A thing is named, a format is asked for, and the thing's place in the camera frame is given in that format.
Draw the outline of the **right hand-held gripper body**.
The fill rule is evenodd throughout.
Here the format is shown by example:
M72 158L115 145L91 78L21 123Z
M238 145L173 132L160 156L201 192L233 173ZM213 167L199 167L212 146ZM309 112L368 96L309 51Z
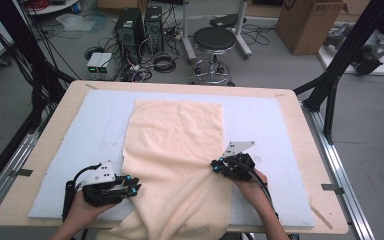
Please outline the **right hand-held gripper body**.
M254 169L255 163L245 150L251 148L254 141L230 142L222 154L226 158L226 170L224 176L232 180L248 181L251 179L250 171Z

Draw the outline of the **beige towel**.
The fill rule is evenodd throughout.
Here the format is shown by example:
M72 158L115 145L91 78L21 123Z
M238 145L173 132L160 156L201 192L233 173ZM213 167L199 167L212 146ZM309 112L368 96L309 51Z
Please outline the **beige towel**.
M232 183L210 162L224 151L222 106L138 99L123 172L140 179L135 210L97 240L218 240L230 220Z

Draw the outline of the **person's left hand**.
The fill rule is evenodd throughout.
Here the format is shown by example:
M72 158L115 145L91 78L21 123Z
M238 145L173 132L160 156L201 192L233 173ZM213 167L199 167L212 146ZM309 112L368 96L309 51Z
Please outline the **person's left hand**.
M114 204L98 207L90 205L85 201L83 191L80 190L74 197L73 203L66 219L64 220L64 223L73 228L82 229L92 224L100 214L113 207Z

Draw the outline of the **person's right hand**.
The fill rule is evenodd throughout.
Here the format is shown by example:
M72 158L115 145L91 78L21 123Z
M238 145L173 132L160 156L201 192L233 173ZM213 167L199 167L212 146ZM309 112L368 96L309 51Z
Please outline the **person's right hand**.
M264 190L254 176L248 181L234 180L233 183L249 203L266 199Z

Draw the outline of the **white grid mat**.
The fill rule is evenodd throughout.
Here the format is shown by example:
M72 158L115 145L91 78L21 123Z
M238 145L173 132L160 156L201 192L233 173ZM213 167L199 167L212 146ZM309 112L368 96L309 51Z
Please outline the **white grid mat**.
M255 144L246 152L257 169L268 177L269 192L281 224L285 227L314 227L315 220L277 100L111 90L91 91L85 96L47 168L29 212L31 217L60 218L66 182L81 182L92 172L90 168L93 165L111 160L116 175L130 175L123 172L123 147L134 103L138 99L221 105L224 151L230 142L254 141ZM102 214L102 219L118 222L126 218L135 210L132 198ZM229 223L257 225L259 222L252 207L232 187Z

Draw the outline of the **wooden table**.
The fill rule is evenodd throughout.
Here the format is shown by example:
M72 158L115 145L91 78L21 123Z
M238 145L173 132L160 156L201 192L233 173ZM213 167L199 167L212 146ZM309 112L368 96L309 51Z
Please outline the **wooden table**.
M303 179L309 204L317 208L333 225L329 229L311 210L315 218L313 228L289 227L289 232L300 234L346 234L349 226L333 191L324 191L322 184L331 184L327 169L316 146L295 93L288 89L245 88L227 86L182 85L161 83L128 83L78 80L70 85L50 118L36 145L27 158L24 169L33 170L31 176L18 176L0 203L1 227L55 227L58 219L30 218L34 198L37 196L45 170L56 154L63 135L68 131L87 93L97 90L133 91L145 93L174 93L181 96L272 98L279 102L287 133L290 137L296 163Z

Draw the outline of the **white power supply unit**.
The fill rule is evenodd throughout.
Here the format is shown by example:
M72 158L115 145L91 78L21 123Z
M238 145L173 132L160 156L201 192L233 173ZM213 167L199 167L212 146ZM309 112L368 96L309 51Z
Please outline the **white power supply unit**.
M91 55L88 63L87 63L87 69L91 76L94 76L98 73L98 65L99 61L101 59L102 54L99 52L95 52Z
M102 53L100 60L97 64L98 72L100 74L107 74L109 72L109 66L111 63L112 54L111 53Z

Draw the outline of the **white stand leg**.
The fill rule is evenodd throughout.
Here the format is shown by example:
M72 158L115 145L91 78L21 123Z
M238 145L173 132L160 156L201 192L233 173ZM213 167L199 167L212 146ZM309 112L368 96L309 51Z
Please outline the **white stand leg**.
M242 50L245 60L247 60L252 55L252 51L250 50L248 44L246 43L246 41L242 36L242 28L244 25L245 13L246 13L248 1L249 0L240 0L238 18L237 18L236 28L234 32L234 35L236 37L236 42L239 48Z
M189 39L189 0L182 0L183 3L183 30L181 40L184 45L188 62L190 64L196 61L196 55Z

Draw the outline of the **slim black computer tower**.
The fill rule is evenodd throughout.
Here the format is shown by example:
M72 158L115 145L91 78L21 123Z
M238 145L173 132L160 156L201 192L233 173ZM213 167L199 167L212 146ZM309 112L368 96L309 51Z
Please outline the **slim black computer tower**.
M162 7L148 6L145 12L144 26L149 53L158 53L163 47Z

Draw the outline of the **cardboard box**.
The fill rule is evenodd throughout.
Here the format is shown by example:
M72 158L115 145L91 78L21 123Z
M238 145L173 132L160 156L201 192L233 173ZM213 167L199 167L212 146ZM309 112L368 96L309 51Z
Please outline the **cardboard box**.
M276 33L292 55L317 54L345 6L343 0L284 0Z

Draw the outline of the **clear plastic bag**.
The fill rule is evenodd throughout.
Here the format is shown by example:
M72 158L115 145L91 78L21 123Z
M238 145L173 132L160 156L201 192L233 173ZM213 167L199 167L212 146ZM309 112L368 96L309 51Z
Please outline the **clear plastic bag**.
M88 21L83 16L74 14L64 14L58 16L56 20L63 25L65 31L89 31L95 25L94 21Z

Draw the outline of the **black device on board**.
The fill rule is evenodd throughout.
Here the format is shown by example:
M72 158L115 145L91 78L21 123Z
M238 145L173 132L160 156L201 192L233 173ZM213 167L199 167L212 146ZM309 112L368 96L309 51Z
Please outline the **black device on board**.
M384 56L384 51L378 48L372 49L364 46L356 55L351 65L359 75L369 75L376 68L382 65L380 58Z

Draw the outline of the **white round table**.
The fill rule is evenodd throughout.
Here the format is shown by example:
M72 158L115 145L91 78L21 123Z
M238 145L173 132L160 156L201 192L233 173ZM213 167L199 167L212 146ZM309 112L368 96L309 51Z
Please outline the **white round table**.
M74 13L81 10L80 0L30 0L26 7L31 14L43 15L70 9Z

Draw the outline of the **aluminium rail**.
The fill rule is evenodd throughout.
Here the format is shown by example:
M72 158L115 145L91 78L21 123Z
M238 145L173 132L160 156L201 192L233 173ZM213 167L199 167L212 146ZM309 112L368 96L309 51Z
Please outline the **aluminium rail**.
M355 194L352 183L343 166L334 144L330 144L323 133L324 120L319 112L313 112L301 104L301 109L313 134L319 153L327 169L331 184L343 188L344 193L336 195L345 213L347 224L357 240L376 240L370 224Z
M38 136L36 134L26 134L23 138L11 140L0 155L0 203L18 177L9 176L11 171L23 169L23 165L37 140Z

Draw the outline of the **black metal frame post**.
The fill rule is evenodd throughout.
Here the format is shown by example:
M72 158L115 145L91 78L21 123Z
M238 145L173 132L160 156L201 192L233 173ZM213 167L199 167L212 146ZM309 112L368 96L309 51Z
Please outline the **black metal frame post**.
M312 112L319 112L321 104L327 101L322 133L330 145L333 144L332 126L339 80L383 20L384 0L370 0L327 69L319 77L294 89L296 95L312 90L303 101L304 107Z

